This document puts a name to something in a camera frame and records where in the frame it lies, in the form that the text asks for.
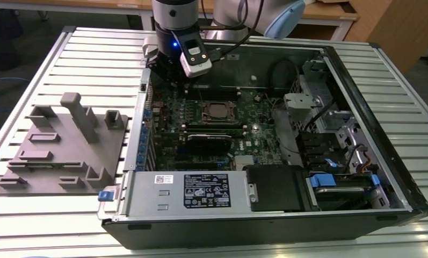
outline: power supply label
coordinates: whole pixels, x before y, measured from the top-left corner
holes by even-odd
[[[185,206],[189,209],[231,207],[229,174],[186,175]]]

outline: slotted aluminum surface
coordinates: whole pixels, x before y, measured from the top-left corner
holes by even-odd
[[[0,132],[0,176],[33,125],[25,119],[33,105],[55,105],[57,112],[66,112],[61,96],[75,91],[95,113],[114,108],[134,116],[145,68],[141,47],[149,35],[153,33],[97,28],[63,33]],[[283,42],[335,47],[428,200],[428,107],[382,51],[364,43]],[[0,257],[219,257],[219,252],[223,257],[384,257],[384,253],[390,257],[428,257],[428,218],[354,241],[130,251],[102,229],[98,206],[97,196],[0,197]]]

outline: cpu socket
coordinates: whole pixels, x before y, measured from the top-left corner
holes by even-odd
[[[211,102],[203,103],[203,123],[205,124],[236,124],[235,118],[235,104],[227,102]]]

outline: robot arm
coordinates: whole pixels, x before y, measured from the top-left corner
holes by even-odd
[[[244,43],[254,31],[274,39],[284,38],[294,30],[306,7],[303,0],[217,0],[214,21],[219,28],[229,30],[234,27],[238,30],[238,24],[243,21],[243,29],[248,27],[251,32],[211,60],[199,35],[198,0],[153,0],[153,5],[159,53],[149,67],[153,70],[158,67],[157,73],[173,84],[182,84],[187,79],[183,77],[206,74],[213,61]]]

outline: white label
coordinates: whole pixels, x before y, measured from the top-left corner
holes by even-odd
[[[118,4],[118,7],[129,7],[129,8],[138,8],[138,5],[135,4]]]
[[[157,184],[173,184],[173,182],[174,182],[174,175],[155,176],[155,183]]]
[[[347,17],[347,16],[342,16],[340,17],[342,20],[356,20],[356,17]]]
[[[240,59],[240,55],[239,54],[229,54],[227,55],[227,60],[239,60]]]

